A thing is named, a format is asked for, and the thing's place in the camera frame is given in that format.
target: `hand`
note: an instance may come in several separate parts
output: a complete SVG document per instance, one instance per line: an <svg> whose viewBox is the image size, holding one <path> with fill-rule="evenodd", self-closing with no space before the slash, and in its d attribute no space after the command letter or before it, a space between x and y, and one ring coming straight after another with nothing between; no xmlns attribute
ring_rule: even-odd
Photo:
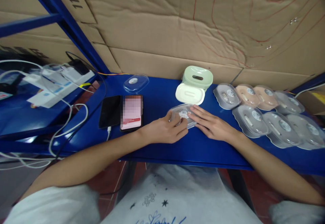
<svg viewBox="0 0 325 224"><path fill-rule="evenodd" d="M231 125L219 117L205 111L198 105L193 105L191 107L191 111L193 111L200 118L191 113L188 113L189 118L197 122L198 124L195 126L210 139L221 140L230 143L241 135L241 132L233 128Z"/></svg>
<svg viewBox="0 0 325 224"><path fill-rule="evenodd" d="M148 143L175 143L184 137L189 131L187 129L187 120L179 115L169 121L172 111L168 111L163 118L155 120L150 124L140 128L138 131Z"/></svg>

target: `plastic container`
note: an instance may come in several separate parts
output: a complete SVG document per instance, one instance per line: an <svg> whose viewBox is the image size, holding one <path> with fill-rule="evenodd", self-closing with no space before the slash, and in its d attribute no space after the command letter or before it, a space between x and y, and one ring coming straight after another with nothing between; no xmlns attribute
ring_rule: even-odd
<svg viewBox="0 0 325 224"><path fill-rule="evenodd" d="M233 115L247 137L259 138L269 133L269 128L258 108L245 104L240 105L233 110Z"/></svg>
<svg viewBox="0 0 325 224"><path fill-rule="evenodd" d="M182 103L200 105L204 100L205 92L201 88L181 83L176 89L175 96Z"/></svg>
<svg viewBox="0 0 325 224"><path fill-rule="evenodd" d="M182 83L201 88L206 91L213 82L213 74L211 71L198 67L188 66L183 74Z"/></svg>
<svg viewBox="0 0 325 224"><path fill-rule="evenodd" d="M149 78L146 75L137 74L131 76L123 83L123 88L130 94L137 94L149 83Z"/></svg>
<svg viewBox="0 0 325 224"><path fill-rule="evenodd" d="M196 122L193 121L191 118L188 117L187 113L190 112L191 114L194 114L190 108L193 106L192 104L182 104L175 106L171 108L170 110L173 112L172 116L170 117L169 121L172 121L175 119L176 114L179 114L180 117L187 119L187 129L190 129L196 125Z"/></svg>
<svg viewBox="0 0 325 224"><path fill-rule="evenodd" d="M300 114L305 111L305 107L296 100L291 94L285 91L275 91L278 106L275 108L277 112L288 114Z"/></svg>
<svg viewBox="0 0 325 224"><path fill-rule="evenodd" d="M236 87L237 94L241 98L241 104L257 107L260 103L253 87L248 84L240 84Z"/></svg>
<svg viewBox="0 0 325 224"><path fill-rule="evenodd" d="M213 90L219 105L223 109L233 109L240 104L241 99L235 88L228 83L221 83Z"/></svg>
<svg viewBox="0 0 325 224"><path fill-rule="evenodd" d="M325 148L325 133L312 119L303 115L286 117L301 138L302 144L298 145L299 148L306 150Z"/></svg>
<svg viewBox="0 0 325 224"><path fill-rule="evenodd" d="M288 148L301 144L298 134L285 116L277 112L264 114L264 121L270 129L267 137L278 148Z"/></svg>
<svg viewBox="0 0 325 224"><path fill-rule="evenodd" d="M274 91L269 87L257 85L254 87L257 97L260 99L260 104L257 106L261 110L272 110L279 104L276 100Z"/></svg>

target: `black smartphone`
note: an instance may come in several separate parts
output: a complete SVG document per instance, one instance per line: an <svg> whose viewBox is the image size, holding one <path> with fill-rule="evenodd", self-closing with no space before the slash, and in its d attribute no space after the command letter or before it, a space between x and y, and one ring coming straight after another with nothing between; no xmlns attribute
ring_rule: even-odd
<svg viewBox="0 0 325 224"><path fill-rule="evenodd" d="M127 95L121 104L121 131L133 131L143 124L142 95Z"/></svg>
<svg viewBox="0 0 325 224"><path fill-rule="evenodd" d="M122 96L106 97L102 102L101 115L99 118L99 128L108 128L120 123L121 120L121 100Z"/></svg>

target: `pink plastic container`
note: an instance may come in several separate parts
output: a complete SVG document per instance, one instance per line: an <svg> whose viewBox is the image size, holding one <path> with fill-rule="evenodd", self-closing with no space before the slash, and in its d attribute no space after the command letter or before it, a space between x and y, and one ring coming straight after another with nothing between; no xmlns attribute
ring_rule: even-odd
<svg viewBox="0 0 325 224"><path fill-rule="evenodd" d="M251 85L240 84L236 87L236 91L241 98L241 104L247 104L253 107L259 105L260 100Z"/></svg>
<svg viewBox="0 0 325 224"><path fill-rule="evenodd" d="M257 106L261 110L272 110L279 104L275 98L272 89L263 85L257 85L254 88L257 97L260 99L260 104Z"/></svg>

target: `round sticker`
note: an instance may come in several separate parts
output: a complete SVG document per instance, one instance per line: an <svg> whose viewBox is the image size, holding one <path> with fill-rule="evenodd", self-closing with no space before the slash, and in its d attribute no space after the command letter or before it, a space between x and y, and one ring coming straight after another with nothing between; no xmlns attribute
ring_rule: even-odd
<svg viewBox="0 0 325 224"><path fill-rule="evenodd" d="M308 130L312 133L312 134L314 134L314 135L319 135L319 132L318 132L318 130L317 130L317 128L316 127L314 127L313 125L311 125L311 124L307 124L307 128L308 128Z"/></svg>
<svg viewBox="0 0 325 224"><path fill-rule="evenodd" d="M288 123L286 123L285 121L283 120L280 120L279 121L279 124L280 124L280 127L285 130L285 131L291 131L291 127L289 126Z"/></svg>
<svg viewBox="0 0 325 224"><path fill-rule="evenodd" d="M138 82L138 79L137 79L137 78L132 78L132 79L130 79L130 81L129 81L130 84L135 84L135 83L137 83L137 82Z"/></svg>
<svg viewBox="0 0 325 224"><path fill-rule="evenodd" d="M181 112L179 112L179 116L182 117L182 118L189 118L189 116L187 115L187 110L182 110Z"/></svg>
<svg viewBox="0 0 325 224"><path fill-rule="evenodd" d="M247 89L247 92L248 92L249 94L251 94L251 95L254 95L254 94L255 94L254 90L252 90L251 88L248 88L248 89Z"/></svg>
<svg viewBox="0 0 325 224"><path fill-rule="evenodd" d="M235 97L235 93L234 93L231 89L227 90L227 94L228 94L230 97Z"/></svg>
<svg viewBox="0 0 325 224"><path fill-rule="evenodd" d="M293 99L293 98L290 98L290 97L289 97L289 100L290 100L291 103L293 103L293 104L295 104L295 105L299 105L299 103L298 103L297 100L295 100L295 99Z"/></svg>
<svg viewBox="0 0 325 224"><path fill-rule="evenodd" d="M269 96L273 96L273 93L269 89L264 90L264 92Z"/></svg>
<svg viewBox="0 0 325 224"><path fill-rule="evenodd" d="M253 117L254 117L256 120L258 120L258 121L261 121L261 120L262 120L261 115L260 115L256 110L253 110L253 111L252 111L252 115L253 115Z"/></svg>

